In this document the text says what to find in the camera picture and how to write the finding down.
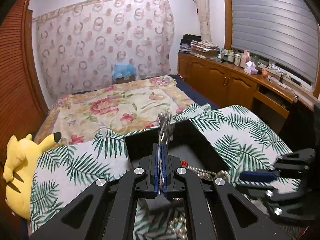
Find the cream side curtain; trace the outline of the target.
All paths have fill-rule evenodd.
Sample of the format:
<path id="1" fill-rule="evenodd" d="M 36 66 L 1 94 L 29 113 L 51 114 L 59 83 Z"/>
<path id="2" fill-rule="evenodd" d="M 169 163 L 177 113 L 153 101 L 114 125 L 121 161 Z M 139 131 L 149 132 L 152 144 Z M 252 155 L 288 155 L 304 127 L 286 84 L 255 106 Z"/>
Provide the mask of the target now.
<path id="1" fill-rule="evenodd" d="M 203 41 L 211 41 L 209 0 L 195 0 L 200 22 L 200 33 Z"/>

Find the yellow pikachu plush toy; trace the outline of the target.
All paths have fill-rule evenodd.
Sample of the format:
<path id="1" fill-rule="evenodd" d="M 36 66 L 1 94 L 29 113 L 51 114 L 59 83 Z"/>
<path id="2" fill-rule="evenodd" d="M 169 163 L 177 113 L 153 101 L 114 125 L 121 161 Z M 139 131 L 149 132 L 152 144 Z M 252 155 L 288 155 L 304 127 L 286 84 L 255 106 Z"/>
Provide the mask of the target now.
<path id="1" fill-rule="evenodd" d="M 13 135 L 7 144 L 3 171 L 5 201 L 15 214 L 24 219 L 30 219 L 31 186 L 36 163 L 44 152 L 57 145 L 61 137 L 60 132 L 52 133 L 37 144 L 31 134 L 21 140 Z"/>

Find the grey window blind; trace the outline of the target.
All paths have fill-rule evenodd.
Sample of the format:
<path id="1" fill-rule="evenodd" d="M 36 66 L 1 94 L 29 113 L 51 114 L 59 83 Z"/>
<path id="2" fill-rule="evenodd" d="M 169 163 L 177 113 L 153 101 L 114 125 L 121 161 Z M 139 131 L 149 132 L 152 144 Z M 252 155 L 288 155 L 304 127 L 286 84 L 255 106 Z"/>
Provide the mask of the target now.
<path id="1" fill-rule="evenodd" d="M 318 23 L 303 0 L 232 0 L 232 47 L 273 60 L 305 82 L 318 69 Z"/>

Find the brown louvered wardrobe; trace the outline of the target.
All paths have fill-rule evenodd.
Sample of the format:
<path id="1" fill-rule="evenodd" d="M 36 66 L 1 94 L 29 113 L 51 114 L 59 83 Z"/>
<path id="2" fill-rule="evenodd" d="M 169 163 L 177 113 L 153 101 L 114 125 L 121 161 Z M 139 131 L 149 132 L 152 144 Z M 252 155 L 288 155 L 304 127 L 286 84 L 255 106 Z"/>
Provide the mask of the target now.
<path id="1" fill-rule="evenodd" d="M 36 135 L 48 107 L 37 77 L 30 0 L 17 0 L 1 24 L 1 163 L 12 135 Z"/>

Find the brown cardboard box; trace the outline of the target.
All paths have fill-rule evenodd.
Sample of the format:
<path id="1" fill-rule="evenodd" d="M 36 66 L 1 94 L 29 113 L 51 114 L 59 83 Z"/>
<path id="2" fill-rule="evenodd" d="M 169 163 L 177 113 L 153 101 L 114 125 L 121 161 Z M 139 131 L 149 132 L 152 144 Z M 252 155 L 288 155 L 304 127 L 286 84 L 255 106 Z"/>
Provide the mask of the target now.
<path id="1" fill-rule="evenodd" d="M 136 80 L 136 77 L 134 75 L 120 77 L 120 78 L 116 79 L 116 84 L 129 83 L 129 82 L 132 82 L 132 81 L 135 81 L 135 80 Z"/>

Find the pink bottle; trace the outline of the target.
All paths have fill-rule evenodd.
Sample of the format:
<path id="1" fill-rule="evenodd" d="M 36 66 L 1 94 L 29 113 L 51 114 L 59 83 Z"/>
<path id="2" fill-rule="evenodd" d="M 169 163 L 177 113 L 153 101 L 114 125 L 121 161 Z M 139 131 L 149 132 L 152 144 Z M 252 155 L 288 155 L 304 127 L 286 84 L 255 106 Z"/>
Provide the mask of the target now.
<path id="1" fill-rule="evenodd" d="M 240 60 L 240 67 L 245 68 L 248 61 L 251 61 L 250 51 L 244 50 Z"/>

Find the palm leaf print cloth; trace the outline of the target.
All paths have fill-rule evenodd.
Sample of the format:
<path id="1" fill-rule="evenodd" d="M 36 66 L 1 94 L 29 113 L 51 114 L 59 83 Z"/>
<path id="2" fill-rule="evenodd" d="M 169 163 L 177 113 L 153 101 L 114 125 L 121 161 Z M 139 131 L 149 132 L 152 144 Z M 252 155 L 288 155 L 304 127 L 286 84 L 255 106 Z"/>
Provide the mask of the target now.
<path id="1" fill-rule="evenodd" d="M 176 124 L 189 120 L 213 145 L 229 167 L 225 174 L 232 185 L 239 182 L 242 171 L 271 167 L 280 155 L 290 153 L 285 142 L 254 113 L 234 105 L 212 110 L 210 105 L 193 103 L 171 118 Z M 111 181 L 133 169 L 125 137 L 159 127 L 117 134 L 102 128 L 92 140 L 63 145 L 44 153 L 36 164 L 31 187 L 30 227 L 35 233 L 96 179 Z M 206 179 L 219 172 L 187 168 Z"/>

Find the wooden sideboard cabinet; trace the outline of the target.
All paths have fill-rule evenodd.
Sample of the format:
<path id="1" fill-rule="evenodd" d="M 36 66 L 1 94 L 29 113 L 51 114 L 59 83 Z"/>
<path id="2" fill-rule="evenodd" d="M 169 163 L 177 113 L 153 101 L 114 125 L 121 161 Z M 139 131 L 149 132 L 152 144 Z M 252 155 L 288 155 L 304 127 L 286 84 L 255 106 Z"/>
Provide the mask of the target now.
<path id="1" fill-rule="evenodd" d="M 177 71 L 184 82 L 219 107 L 244 106 L 281 135 L 313 130 L 312 109 L 292 88 L 284 88 L 275 80 L 249 75 L 232 64 L 181 53 Z"/>

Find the blue plush toy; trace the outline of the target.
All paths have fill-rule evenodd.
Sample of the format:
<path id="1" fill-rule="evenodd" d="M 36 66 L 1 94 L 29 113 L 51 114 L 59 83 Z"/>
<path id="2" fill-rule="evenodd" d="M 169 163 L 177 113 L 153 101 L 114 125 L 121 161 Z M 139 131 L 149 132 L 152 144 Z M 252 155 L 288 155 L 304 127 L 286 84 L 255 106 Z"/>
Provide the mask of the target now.
<path id="1" fill-rule="evenodd" d="M 115 64 L 112 73 L 114 80 L 119 78 L 127 78 L 129 76 L 136 76 L 136 69 L 132 64 Z"/>

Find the dark blue mattress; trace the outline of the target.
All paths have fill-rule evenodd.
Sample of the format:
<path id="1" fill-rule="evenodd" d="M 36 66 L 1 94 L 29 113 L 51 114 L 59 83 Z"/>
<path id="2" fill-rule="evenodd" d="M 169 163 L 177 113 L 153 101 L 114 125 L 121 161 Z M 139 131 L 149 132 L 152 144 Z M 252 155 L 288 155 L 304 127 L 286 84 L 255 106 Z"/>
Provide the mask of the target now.
<path id="1" fill-rule="evenodd" d="M 201 106 L 205 104 L 209 104 L 212 110 L 217 110 L 220 108 L 218 105 L 211 102 L 202 94 L 194 90 L 189 84 L 184 82 L 179 75 L 170 74 L 169 76 L 172 77 L 177 82 L 176 87 L 178 87 L 181 91 L 183 91 L 191 100 L 193 100 L 193 102 Z"/>

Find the floral bed blanket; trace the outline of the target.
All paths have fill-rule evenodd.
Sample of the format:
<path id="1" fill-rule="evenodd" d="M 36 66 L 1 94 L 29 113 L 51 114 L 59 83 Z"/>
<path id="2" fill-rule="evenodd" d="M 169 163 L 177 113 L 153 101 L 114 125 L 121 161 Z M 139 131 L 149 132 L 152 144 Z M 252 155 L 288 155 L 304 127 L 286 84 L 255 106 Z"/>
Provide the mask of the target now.
<path id="1" fill-rule="evenodd" d="M 53 104 L 34 141 L 60 132 L 61 145 L 74 145 L 92 140 L 102 128 L 117 134 L 152 128 L 159 113 L 175 115 L 192 103 L 177 79 L 168 75 L 64 95 Z"/>

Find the black jewelry box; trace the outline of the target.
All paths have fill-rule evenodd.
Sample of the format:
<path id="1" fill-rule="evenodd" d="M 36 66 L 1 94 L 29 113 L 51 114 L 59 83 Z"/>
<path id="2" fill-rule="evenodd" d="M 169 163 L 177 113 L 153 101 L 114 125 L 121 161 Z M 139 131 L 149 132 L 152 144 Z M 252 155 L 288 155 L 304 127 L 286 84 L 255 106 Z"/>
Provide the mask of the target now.
<path id="1" fill-rule="evenodd" d="M 158 129 L 129 135 L 124 141 L 129 160 L 137 167 L 140 159 L 152 154 L 153 145 L 158 141 Z M 229 170 L 213 145 L 189 120 L 175 124 L 168 154 L 186 161 L 191 167 L 212 172 Z"/>

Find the white tissue box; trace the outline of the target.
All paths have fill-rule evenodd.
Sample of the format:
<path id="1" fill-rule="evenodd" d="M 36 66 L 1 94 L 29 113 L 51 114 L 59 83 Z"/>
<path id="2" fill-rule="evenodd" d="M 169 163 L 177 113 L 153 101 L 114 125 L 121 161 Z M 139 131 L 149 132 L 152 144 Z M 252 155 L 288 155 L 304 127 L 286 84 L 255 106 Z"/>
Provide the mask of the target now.
<path id="1" fill-rule="evenodd" d="M 253 61 L 248 61 L 245 66 L 245 73 L 249 75 L 257 75 L 258 70 L 256 68 L 256 65 Z"/>

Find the stack of folded clothes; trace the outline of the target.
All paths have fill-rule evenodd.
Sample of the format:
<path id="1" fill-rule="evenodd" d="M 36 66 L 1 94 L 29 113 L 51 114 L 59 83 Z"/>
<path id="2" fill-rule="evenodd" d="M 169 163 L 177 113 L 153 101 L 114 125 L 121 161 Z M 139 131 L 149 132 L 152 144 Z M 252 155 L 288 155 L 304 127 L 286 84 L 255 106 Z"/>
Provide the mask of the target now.
<path id="1" fill-rule="evenodd" d="M 220 48 L 211 41 L 203 41 L 200 36 L 184 34 L 180 41 L 179 53 L 211 59 L 218 57 Z"/>

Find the circle pattern curtain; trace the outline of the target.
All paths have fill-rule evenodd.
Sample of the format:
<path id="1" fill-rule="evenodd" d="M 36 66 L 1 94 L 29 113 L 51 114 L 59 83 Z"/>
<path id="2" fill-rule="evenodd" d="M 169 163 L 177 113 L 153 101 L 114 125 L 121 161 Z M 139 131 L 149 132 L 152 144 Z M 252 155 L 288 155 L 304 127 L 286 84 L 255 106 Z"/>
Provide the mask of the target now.
<path id="1" fill-rule="evenodd" d="M 115 64 L 136 79 L 171 73 L 175 23 L 168 0 L 89 0 L 36 19 L 37 51 L 54 100 L 105 88 Z"/>

